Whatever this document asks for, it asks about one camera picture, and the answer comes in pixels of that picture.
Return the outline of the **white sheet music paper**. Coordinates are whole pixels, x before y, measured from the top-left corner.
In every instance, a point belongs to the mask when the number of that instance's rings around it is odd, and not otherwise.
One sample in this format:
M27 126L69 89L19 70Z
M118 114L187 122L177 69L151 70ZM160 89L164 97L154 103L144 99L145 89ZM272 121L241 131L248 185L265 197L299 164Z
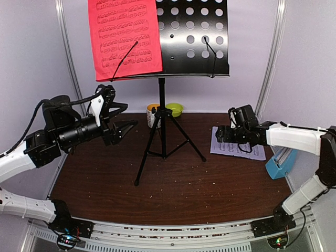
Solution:
M265 161L266 155L265 150L262 145L256 145L250 149L249 144L236 144L236 143L219 143L215 133L218 127L212 127L212 138L211 138L211 154L220 154L227 156L235 156L246 158L250 160Z

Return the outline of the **blue metronome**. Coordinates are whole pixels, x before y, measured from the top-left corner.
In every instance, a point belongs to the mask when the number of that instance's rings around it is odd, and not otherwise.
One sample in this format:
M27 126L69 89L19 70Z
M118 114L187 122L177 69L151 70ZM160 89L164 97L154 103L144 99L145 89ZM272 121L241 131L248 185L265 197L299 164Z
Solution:
M272 147L274 151L265 168L268 175L273 179L286 177L293 168L298 150L286 147Z

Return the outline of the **red sheet music paper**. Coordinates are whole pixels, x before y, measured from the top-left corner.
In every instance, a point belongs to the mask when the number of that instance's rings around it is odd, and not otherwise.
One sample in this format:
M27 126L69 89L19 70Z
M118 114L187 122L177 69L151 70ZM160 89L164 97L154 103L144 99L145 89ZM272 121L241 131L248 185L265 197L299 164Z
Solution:
M155 1L88 1L96 81L163 70Z

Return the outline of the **black music stand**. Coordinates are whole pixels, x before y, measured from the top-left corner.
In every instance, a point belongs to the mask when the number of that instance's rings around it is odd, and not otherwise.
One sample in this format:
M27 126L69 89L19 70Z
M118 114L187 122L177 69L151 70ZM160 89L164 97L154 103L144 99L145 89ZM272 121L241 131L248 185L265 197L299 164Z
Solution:
M158 1L157 24L163 70L132 76L157 78L160 105L155 110L154 123L147 146L134 181L138 185L157 129L160 130L162 151L156 156L163 159L171 155L166 150L166 120L170 119L185 137L175 149L189 143L203 162L206 157L172 116L165 104L167 77L228 77L228 13L227 1Z

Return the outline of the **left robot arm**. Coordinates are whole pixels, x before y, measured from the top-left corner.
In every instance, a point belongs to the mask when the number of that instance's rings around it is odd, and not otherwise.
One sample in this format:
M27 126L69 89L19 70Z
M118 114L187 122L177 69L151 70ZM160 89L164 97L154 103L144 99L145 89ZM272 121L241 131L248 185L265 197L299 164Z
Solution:
M92 100L92 108L81 117L70 104L67 95L44 101L45 128L25 135L12 149L1 154L1 181L19 173L41 168L76 146L95 138L104 144L116 145L136 125L136 120L113 123L110 119L127 109L124 103L113 102L113 95L99 95ZM1 189L1 213L33 218L56 225L64 233L71 233L76 225L67 204L62 200L37 200Z

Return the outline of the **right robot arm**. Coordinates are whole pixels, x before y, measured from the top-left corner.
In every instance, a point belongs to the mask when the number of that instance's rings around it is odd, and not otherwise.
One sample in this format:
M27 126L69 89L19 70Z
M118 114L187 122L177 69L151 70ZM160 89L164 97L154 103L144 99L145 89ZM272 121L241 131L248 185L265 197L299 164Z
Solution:
M335 126L324 129L291 126L284 122L260 123L251 105L230 108L228 115L230 125L219 126L215 133L220 143L278 146L319 157L314 175L274 209L274 216L269 220L272 231L281 231L294 213L335 188Z

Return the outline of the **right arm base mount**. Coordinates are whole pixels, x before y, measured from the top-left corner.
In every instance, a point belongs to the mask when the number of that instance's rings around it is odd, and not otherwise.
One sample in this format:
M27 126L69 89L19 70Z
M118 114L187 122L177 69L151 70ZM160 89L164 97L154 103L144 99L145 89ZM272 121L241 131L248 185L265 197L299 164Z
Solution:
M289 244L288 230L295 227L295 221L290 221L284 225L277 225L273 218L265 218L251 222L254 237L266 237L268 245L277 250L283 249Z

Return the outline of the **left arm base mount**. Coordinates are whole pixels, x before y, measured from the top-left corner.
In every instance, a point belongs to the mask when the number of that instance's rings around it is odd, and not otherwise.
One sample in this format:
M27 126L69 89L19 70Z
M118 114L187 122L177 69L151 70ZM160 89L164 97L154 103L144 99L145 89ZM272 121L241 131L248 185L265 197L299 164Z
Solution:
M56 245L63 251L83 245L83 238L90 238L94 223L87 220L73 219L68 223L47 223L47 227L56 234Z

